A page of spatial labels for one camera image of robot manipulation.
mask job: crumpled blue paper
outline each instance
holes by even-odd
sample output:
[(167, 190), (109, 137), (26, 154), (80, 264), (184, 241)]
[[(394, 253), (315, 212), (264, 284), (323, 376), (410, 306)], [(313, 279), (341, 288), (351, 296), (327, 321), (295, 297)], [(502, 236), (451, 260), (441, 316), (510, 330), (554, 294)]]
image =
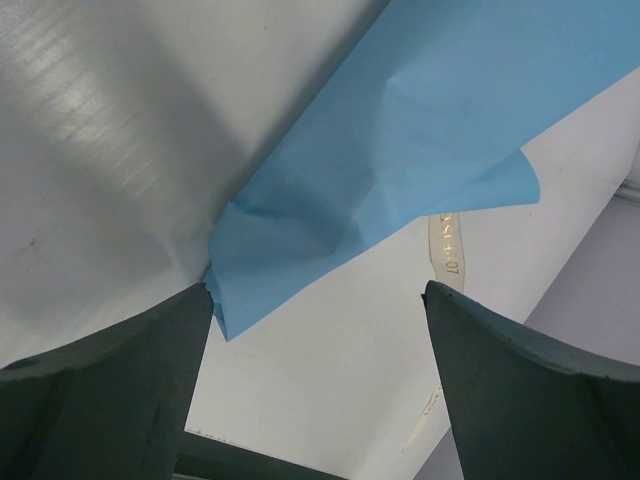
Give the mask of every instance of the crumpled blue paper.
[(392, 0), (215, 226), (226, 338), (418, 216), (537, 201), (520, 147), (640, 64), (639, 21), (639, 0)]

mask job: gray surface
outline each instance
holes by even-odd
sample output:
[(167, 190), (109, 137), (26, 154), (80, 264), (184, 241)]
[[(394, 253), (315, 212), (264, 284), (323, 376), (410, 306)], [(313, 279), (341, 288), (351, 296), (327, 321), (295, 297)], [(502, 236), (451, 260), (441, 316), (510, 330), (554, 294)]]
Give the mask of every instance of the gray surface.
[[(576, 347), (640, 365), (640, 206), (613, 199), (527, 325)], [(451, 431), (416, 480), (463, 480)]]

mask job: white surface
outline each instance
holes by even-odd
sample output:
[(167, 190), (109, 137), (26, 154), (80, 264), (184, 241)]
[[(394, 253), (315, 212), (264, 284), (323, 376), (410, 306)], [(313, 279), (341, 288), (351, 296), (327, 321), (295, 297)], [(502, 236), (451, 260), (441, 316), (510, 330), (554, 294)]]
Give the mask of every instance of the white surface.
[[(524, 148), (538, 205), (461, 215), (465, 292), (524, 322), (629, 171), (640, 70)], [(349, 479), (411, 479), (448, 428), (420, 293), (427, 219), (320, 279), (230, 343), (210, 333), (187, 428)]]
[[(373, 3), (144, 0), (140, 11), (125, 0), (22, 0), (4, 9), (0, 363), (104, 328), (197, 279), (209, 212)], [(635, 72), (528, 145), (540, 205), (462, 216), (467, 293), (526, 318), (628, 172), (638, 82)], [(426, 239), (419, 220), (232, 343), (214, 327), (189, 428), (347, 478), (412, 478), (447, 427), (440, 403), (400, 451), (437, 382), (419, 302), (433, 275)]]
[(2, 4), (0, 365), (198, 281), (212, 218), (381, 3)]

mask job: blue paper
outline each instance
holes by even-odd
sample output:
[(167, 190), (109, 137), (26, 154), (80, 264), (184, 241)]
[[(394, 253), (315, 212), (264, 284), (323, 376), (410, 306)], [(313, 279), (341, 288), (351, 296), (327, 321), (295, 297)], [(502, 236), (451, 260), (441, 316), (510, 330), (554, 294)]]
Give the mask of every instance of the blue paper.
[(639, 0), (392, 0), (215, 226), (225, 336), (418, 216), (537, 201), (520, 147), (640, 64), (639, 22)]

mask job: dark green object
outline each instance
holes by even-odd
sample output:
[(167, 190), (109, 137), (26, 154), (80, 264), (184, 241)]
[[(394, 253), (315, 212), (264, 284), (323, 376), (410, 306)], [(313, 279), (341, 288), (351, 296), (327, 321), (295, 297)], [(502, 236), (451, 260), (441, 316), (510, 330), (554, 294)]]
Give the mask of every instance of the dark green object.
[(176, 473), (207, 480), (342, 480), (190, 433), (183, 436)]
[(440, 283), (424, 300), (466, 480), (640, 478), (640, 367), (535, 332)]
[(339, 480), (184, 432), (212, 308), (194, 285), (0, 370), (0, 479)]

